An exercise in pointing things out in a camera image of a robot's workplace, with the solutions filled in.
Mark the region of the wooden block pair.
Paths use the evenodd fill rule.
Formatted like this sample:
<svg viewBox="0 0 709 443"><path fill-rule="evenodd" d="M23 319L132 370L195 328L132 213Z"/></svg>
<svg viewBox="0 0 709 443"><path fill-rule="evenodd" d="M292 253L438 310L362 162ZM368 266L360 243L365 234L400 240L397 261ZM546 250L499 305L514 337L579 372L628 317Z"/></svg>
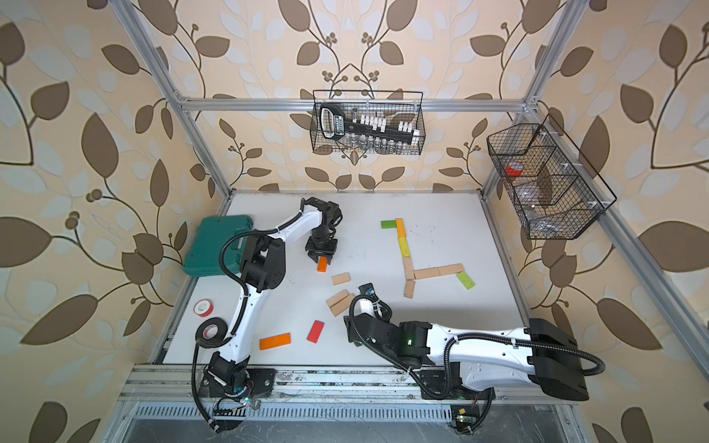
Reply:
<svg viewBox="0 0 709 443"><path fill-rule="evenodd" d="M349 292L347 290L343 290L336 295L330 297L329 299L326 300L326 304L329 308L333 308L335 305L340 303L343 299L348 297Z"/></svg>
<svg viewBox="0 0 709 443"><path fill-rule="evenodd" d="M339 315L347 312L354 298L354 295L347 295L345 298L337 302L332 308L330 308L332 315L334 315L334 317L338 317Z"/></svg>

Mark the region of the red block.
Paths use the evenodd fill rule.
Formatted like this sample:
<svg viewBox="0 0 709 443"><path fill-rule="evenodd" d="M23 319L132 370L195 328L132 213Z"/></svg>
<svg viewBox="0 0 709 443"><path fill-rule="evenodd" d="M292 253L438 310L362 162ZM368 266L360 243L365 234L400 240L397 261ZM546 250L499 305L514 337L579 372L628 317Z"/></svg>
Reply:
<svg viewBox="0 0 709 443"><path fill-rule="evenodd" d="M321 337L321 334L323 332L324 326L325 324L322 321L315 320L308 333L308 336L306 336L306 340L310 343L318 343L319 338Z"/></svg>

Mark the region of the yellow block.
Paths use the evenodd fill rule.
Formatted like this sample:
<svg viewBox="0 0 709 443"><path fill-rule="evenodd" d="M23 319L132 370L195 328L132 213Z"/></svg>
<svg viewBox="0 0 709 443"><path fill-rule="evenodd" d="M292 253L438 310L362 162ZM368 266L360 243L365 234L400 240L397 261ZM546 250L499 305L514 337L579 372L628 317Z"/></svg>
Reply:
<svg viewBox="0 0 709 443"><path fill-rule="evenodd" d="M399 237L398 243L399 243L402 257L409 258L411 256L411 253L410 253L409 245L407 243L407 239L405 237Z"/></svg>

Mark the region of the orange-yellow block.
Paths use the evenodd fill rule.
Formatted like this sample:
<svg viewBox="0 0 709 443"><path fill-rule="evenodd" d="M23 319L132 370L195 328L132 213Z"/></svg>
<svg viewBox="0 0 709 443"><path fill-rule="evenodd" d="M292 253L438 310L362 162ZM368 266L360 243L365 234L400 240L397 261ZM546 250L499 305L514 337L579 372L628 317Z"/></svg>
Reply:
<svg viewBox="0 0 709 443"><path fill-rule="evenodd" d="M406 230L404 227L404 220L403 219L396 219L396 230L399 238L406 238Z"/></svg>

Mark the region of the light green block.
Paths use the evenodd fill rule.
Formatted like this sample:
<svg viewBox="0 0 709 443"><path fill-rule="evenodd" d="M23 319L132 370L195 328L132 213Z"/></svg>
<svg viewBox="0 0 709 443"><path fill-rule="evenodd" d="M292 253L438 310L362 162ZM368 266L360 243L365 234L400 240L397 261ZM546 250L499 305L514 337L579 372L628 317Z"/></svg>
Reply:
<svg viewBox="0 0 709 443"><path fill-rule="evenodd" d="M471 290L476 286L474 280L465 271L458 272L456 277L466 290Z"/></svg>

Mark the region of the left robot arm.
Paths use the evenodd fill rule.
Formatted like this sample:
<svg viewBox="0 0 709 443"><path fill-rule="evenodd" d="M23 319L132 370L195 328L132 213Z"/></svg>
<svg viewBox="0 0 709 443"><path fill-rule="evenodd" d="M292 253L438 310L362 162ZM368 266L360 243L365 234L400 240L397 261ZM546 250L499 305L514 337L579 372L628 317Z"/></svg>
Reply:
<svg viewBox="0 0 709 443"><path fill-rule="evenodd" d="M241 295L232 319L205 320L196 331L195 354L212 349L205 378L236 395L250 386L249 364L253 334L271 291L286 277L286 247L309 235L306 253L319 271L326 271L336 252L336 227L343 219L338 204L311 197L302 199L290 220L270 230L252 230L232 236L218 257L221 271L236 282Z"/></svg>

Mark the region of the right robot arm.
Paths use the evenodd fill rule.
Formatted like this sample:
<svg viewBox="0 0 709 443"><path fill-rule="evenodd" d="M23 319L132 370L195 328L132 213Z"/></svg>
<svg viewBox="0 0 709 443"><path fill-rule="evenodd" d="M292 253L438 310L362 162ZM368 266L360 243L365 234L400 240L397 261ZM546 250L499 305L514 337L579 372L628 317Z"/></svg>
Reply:
<svg viewBox="0 0 709 443"><path fill-rule="evenodd" d="M537 386L548 397L585 402L587 378L602 359L544 319L511 330L460 330L424 321L391 323L393 310L372 284L360 286L343 318L350 343L365 347L411 378L424 398Z"/></svg>

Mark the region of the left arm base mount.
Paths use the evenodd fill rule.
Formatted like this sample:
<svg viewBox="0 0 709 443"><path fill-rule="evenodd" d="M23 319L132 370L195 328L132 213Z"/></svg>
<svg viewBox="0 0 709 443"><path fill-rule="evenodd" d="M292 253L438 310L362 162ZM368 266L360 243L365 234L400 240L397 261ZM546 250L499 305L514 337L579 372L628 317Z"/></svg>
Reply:
<svg viewBox="0 0 709 443"><path fill-rule="evenodd" d="M245 372L245 380L232 386L215 381L212 376L203 371L201 381L197 383L198 393L201 397L214 399L229 396L249 398L269 396L275 387L276 374L274 368L249 368Z"/></svg>

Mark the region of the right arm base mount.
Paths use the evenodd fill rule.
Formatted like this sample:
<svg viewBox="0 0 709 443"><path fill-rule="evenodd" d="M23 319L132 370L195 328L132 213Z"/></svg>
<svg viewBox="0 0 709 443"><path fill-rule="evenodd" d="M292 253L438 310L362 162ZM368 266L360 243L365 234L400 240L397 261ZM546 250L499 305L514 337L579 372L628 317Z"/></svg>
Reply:
<svg viewBox="0 0 709 443"><path fill-rule="evenodd" d="M460 375L459 365L452 366L452 376L445 378L445 371L442 367L423 368L417 372L419 381L422 385L421 395L425 400L488 400L495 399L496 394L492 389L484 391L476 391L475 389L466 388L463 385L463 379ZM446 389L446 383L450 380L451 388L445 398L441 397L441 393Z"/></svg>

